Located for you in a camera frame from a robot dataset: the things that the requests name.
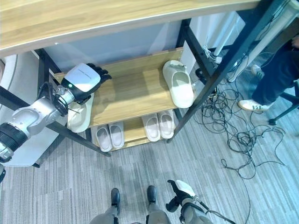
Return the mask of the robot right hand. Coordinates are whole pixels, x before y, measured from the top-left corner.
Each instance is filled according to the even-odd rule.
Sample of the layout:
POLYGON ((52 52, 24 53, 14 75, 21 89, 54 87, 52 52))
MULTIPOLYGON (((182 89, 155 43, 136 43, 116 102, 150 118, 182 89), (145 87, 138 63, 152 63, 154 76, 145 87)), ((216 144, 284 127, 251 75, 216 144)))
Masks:
POLYGON ((174 198, 172 198, 170 202, 165 205, 169 212, 175 212, 179 206, 183 207, 185 204, 185 199, 188 199, 190 202, 192 202, 196 194, 189 184, 182 180, 168 180, 167 182, 171 184, 175 193, 174 198))

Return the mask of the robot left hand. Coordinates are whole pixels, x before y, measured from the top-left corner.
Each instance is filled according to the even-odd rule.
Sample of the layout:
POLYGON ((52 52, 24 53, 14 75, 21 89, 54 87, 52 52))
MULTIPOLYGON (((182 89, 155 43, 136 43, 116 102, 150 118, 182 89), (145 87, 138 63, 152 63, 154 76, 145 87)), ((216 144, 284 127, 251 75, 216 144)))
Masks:
POLYGON ((80 63, 68 71, 62 79, 64 94, 61 98, 67 104, 72 102, 83 104, 105 81, 111 78, 108 71, 101 67, 92 63, 80 63))

